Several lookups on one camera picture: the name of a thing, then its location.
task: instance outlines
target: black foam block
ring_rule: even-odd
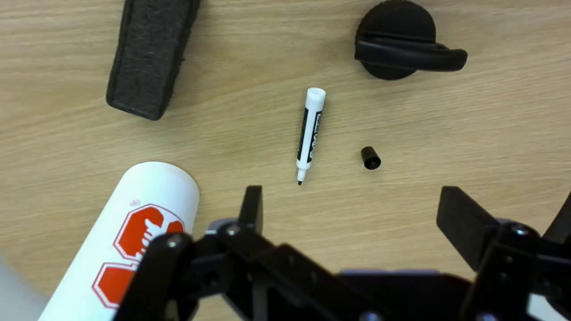
[[[160,120],[172,95],[199,0],[124,0],[106,104]]]

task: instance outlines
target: black rubber cap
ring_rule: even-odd
[[[365,170],[376,170],[381,165],[379,158],[370,147],[362,149],[360,158]]]

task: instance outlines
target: red logo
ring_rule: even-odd
[[[130,265],[103,263],[92,283],[92,291],[106,309],[119,307],[147,243],[176,233],[183,233],[181,220],[162,208],[144,206],[126,215],[112,247]]]
[[[117,309],[133,275],[133,266],[103,265],[92,284],[92,291],[106,309]]]
[[[140,208],[126,215],[114,249],[128,261],[140,261],[151,240],[181,233],[180,218],[165,209]]]

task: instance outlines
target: white bottle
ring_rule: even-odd
[[[130,168],[39,320],[112,320],[147,243],[163,233],[190,234],[197,200],[196,183],[176,167]]]

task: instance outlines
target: black knob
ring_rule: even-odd
[[[467,52],[435,44],[433,20],[420,6],[387,0],[362,19],[354,38],[354,60],[370,76],[395,81],[417,70],[461,70]]]

